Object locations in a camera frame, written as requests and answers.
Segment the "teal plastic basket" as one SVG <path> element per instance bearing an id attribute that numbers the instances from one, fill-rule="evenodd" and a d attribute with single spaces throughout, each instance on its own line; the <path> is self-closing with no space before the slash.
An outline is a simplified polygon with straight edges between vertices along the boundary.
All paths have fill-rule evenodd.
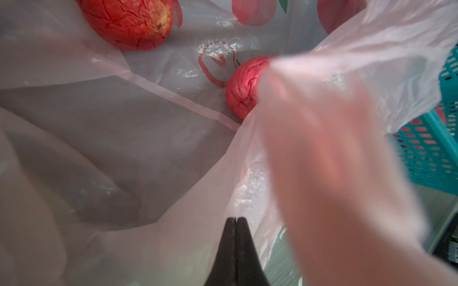
<path id="1" fill-rule="evenodd" d="M 442 102 L 393 134 L 411 182 L 458 194 L 458 48 L 439 76 Z"/>

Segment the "small pink-red fruit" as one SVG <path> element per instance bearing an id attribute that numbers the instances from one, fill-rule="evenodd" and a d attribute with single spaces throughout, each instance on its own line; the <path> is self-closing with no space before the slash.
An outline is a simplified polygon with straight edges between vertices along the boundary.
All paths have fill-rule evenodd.
<path id="1" fill-rule="evenodd" d="M 229 79 L 225 90 L 226 103 L 240 119 L 245 120 L 257 105 L 257 82 L 273 59 L 273 56 L 262 56 L 248 60 Z"/>

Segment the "red cracked apple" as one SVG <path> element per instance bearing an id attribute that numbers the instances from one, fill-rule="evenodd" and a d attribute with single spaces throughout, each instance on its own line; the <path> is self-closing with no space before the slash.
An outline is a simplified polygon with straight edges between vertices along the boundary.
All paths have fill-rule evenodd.
<path id="1" fill-rule="evenodd" d="M 167 0 L 79 0 L 91 28 L 121 50 L 152 51 L 169 36 L 173 2 Z"/>

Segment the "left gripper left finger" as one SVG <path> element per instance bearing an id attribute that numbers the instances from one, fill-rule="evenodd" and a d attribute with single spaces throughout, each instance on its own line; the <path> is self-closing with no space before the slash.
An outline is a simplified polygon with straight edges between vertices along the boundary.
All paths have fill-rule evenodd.
<path id="1" fill-rule="evenodd" d="M 236 219 L 228 218 L 218 251 L 204 286 L 236 285 Z"/>

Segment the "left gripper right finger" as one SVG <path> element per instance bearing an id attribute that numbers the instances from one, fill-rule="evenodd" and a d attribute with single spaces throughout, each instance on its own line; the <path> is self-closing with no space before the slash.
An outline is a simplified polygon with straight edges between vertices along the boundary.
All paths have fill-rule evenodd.
<path id="1" fill-rule="evenodd" d="M 236 220 L 236 285 L 269 286 L 246 218 Z"/>

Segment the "small pink plastic bag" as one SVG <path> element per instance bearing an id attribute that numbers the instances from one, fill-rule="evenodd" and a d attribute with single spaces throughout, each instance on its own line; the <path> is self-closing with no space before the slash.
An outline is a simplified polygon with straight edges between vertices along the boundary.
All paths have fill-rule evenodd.
<path id="1" fill-rule="evenodd" d="M 177 1 L 124 51 L 77 1 L 1 2 L 1 284 L 201 286 L 225 221 L 315 285 L 453 286 L 388 138 L 441 100 L 456 1 Z M 227 83 L 273 56 L 240 119 Z"/>

